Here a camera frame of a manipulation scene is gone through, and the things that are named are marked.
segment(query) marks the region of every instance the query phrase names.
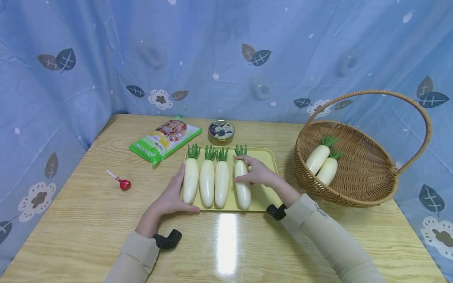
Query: person's left hand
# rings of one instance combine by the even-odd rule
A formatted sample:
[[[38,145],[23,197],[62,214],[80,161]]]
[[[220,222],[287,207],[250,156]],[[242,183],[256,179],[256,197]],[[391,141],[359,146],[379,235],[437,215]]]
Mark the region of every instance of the person's left hand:
[[[183,202],[179,196],[181,184],[184,179],[185,165],[179,168],[178,174],[171,177],[170,182],[164,192],[151,205],[160,215],[170,214],[177,211],[200,212],[198,206],[192,206]]]
[[[147,238],[152,238],[157,231],[160,218],[165,214],[177,211],[200,212],[200,208],[184,203],[179,197],[181,184],[184,179],[184,163],[179,168],[178,174],[171,177],[170,183],[164,192],[151,204],[140,219],[135,231]]]

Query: person's right hand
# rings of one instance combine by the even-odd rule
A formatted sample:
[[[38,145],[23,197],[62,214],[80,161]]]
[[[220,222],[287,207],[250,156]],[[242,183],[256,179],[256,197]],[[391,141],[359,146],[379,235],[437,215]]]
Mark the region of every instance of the person's right hand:
[[[240,155],[236,156],[236,159],[245,160],[245,162],[252,168],[246,175],[234,178],[234,182],[251,182],[255,184],[263,184],[266,187],[272,187],[272,184],[280,178],[277,174],[267,168],[264,163],[253,157]]]

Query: lollipop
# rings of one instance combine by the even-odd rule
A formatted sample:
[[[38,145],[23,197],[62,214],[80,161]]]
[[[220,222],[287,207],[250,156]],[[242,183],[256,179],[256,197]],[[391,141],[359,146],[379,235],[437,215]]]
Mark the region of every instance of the lollipop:
[[[123,191],[127,191],[130,189],[130,186],[132,185],[129,180],[121,180],[117,176],[113,175],[109,170],[106,170],[107,173],[109,173],[115,180],[117,180],[120,183],[120,188]]]

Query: basket handle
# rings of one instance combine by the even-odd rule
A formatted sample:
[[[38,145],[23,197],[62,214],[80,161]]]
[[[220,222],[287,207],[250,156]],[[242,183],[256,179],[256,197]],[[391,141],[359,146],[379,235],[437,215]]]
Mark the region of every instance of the basket handle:
[[[353,97],[353,96],[361,96],[361,95],[365,95],[365,94],[385,94],[385,95],[394,96],[396,98],[402,99],[402,100],[406,101],[407,103],[411,104],[413,107],[415,107],[420,112],[420,114],[423,117],[423,120],[425,122],[425,127],[426,127],[425,138],[423,140],[423,143],[422,143],[420,149],[417,151],[417,153],[411,159],[409,159],[409,161],[406,162],[406,164],[404,164],[403,167],[401,167],[400,169],[398,169],[396,171],[397,175],[401,175],[425,151],[425,149],[427,148],[427,146],[429,144],[429,141],[431,140],[431,135],[433,133],[433,126],[431,125],[431,119],[429,118],[428,113],[426,112],[425,109],[423,109],[423,107],[421,107],[412,98],[409,98],[407,96],[404,96],[404,95],[402,95],[402,94],[400,94],[398,92],[394,92],[394,91],[367,90],[367,91],[351,92],[351,93],[339,96],[339,97],[335,98],[334,100],[331,100],[328,103],[324,104],[323,106],[318,107],[315,110],[315,112],[310,116],[310,118],[307,120],[305,125],[310,125],[310,123],[313,121],[313,119],[316,117],[316,115],[318,115],[319,113],[323,112],[324,109],[326,109],[327,107],[331,106],[332,104],[335,104],[335,103],[337,103],[337,102],[339,102],[340,100],[343,100],[343,99],[347,99],[347,98],[350,98],[350,97]]]

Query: hand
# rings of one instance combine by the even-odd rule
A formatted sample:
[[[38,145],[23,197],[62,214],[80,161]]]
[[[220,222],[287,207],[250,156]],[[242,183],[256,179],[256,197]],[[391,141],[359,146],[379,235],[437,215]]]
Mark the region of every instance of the hand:
[[[185,165],[183,163],[179,168],[178,174],[175,177],[171,177],[167,188],[151,205],[160,215],[177,211],[200,212],[199,207],[184,203],[179,196],[184,179],[184,171]]]
[[[184,163],[179,168],[178,174],[171,177],[170,183],[164,192],[151,204],[140,219],[135,231],[146,237],[152,238],[157,231],[159,219],[165,215],[177,211],[200,212],[200,208],[184,203],[179,198],[179,191],[184,179]]]
[[[263,184],[266,187],[272,187],[275,181],[279,180],[280,177],[272,172],[269,168],[264,165],[261,161],[250,157],[248,155],[236,156],[238,160],[245,160],[252,169],[243,176],[234,178],[234,182],[251,182],[256,184]]]
[[[235,182],[251,182],[270,187],[277,193],[286,207],[293,205],[300,197],[300,193],[297,190],[267,168],[261,161],[248,155],[236,156],[236,159],[245,160],[249,166],[252,166],[252,169],[244,176],[234,178]]]

